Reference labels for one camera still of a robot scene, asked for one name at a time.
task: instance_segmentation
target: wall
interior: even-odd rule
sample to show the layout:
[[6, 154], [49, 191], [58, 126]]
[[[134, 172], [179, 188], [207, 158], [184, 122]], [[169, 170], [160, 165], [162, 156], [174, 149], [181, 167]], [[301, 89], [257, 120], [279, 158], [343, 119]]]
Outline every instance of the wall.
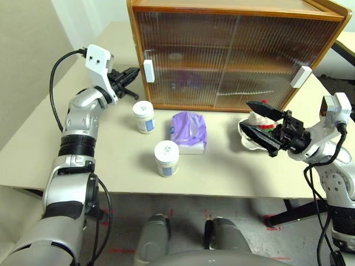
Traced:
[[[355, 11], [355, 0], [333, 1]], [[52, 0], [52, 2], [75, 48], [90, 44], [111, 21], [129, 21], [126, 0]], [[355, 14], [344, 30], [355, 32]], [[354, 79], [355, 68], [336, 52], [329, 50], [315, 70], [315, 74]]]
[[[72, 47], [50, 0], [0, 1], [0, 36], [2, 149], [48, 94], [53, 64]], [[57, 79], [74, 60], [65, 62]]]

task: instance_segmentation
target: gray floor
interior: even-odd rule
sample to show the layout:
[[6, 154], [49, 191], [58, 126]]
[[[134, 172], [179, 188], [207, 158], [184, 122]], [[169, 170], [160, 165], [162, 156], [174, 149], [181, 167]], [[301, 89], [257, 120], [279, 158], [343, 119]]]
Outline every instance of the gray floor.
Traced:
[[[168, 195], [112, 195], [111, 199], [114, 206], [113, 230], [96, 265], [132, 265], [140, 230], [144, 222], [156, 213], [166, 214], [170, 218], [170, 253], [202, 249], [206, 219], [222, 216], [231, 219], [239, 227], [254, 253], [294, 266], [317, 265], [316, 247], [321, 230], [315, 217], [284, 224], [276, 230], [269, 230], [261, 222], [265, 214], [286, 210], [280, 199]], [[105, 208], [103, 195], [100, 201]], [[106, 227], [105, 224], [100, 226], [101, 235], [105, 233]], [[86, 265], [90, 259], [94, 232], [94, 221], [88, 221], [80, 258], [82, 265]], [[329, 265], [328, 254], [329, 251], [324, 246], [323, 265]]]

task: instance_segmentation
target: jar lid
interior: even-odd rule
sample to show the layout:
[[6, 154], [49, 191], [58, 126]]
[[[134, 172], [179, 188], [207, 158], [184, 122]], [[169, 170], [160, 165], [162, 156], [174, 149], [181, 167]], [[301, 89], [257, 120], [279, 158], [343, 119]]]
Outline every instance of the jar lid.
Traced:
[[161, 163], [172, 163], [179, 159], [179, 147], [171, 140], [163, 140], [155, 146], [154, 155]]
[[139, 101], [133, 105], [133, 112], [138, 117], [146, 117], [153, 113], [153, 104], [149, 101]]

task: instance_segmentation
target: white table surface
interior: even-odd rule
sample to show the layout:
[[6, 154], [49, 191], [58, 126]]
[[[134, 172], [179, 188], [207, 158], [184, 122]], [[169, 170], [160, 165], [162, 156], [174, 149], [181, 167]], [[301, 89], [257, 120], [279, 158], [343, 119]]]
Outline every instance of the white table surface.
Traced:
[[[131, 32], [127, 23], [112, 23], [95, 42], [115, 55], [115, 68], [137, 65]], [[84, 59], [77, 62], [57, 84], [54, 98], [62, 121], [68, 103], [90, 80]], [[140, 75], [129, 89], [145, 98]], [[328, 92], [311, 75], [288, 105], [305, 127], [318, 121], [322, 97]], [[234, 197], [310, 198], [304, 178], [306, 164], [290, 159], [280, 151], [270, 158], [263, 151], [241, 146], [237, 122], [247, 114], [198, 112], [207, 123], [208, 144], [204, 155], [181, 155], [178, 173], [170, 178], [158, 175], [153, 150], [169, 138], [171, 117], [179, 111], [156, 110], [156, 129], [148, 135], [136, 129], [132, 113], [134, 99], [126, 96], [106, 110], [100, 120], [95, 150], [96, 174], [109, 191]], [[354, 123], [348, 126], [344, 146], [355, 154]], [[46, 97], [0, 152], [0, 185], [44, 189], [57, 156], [60, 132]], [[324, 195], [316, 178], [316, 189]]]

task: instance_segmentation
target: white jar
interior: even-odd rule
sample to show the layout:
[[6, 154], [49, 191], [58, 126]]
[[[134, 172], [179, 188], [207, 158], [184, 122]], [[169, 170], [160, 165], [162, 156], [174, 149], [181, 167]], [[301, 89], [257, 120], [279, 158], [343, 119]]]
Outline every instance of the white jar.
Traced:
[[171, 140], [160, 141], [154, 149], [155, 161], [161, 176], [170, 177], [178, 171], [179, 147]]
[[139, 101], [133, 105], [138, 130], [141, 133], [148, 134], [155, 129], [153, 104], [149, 101]]

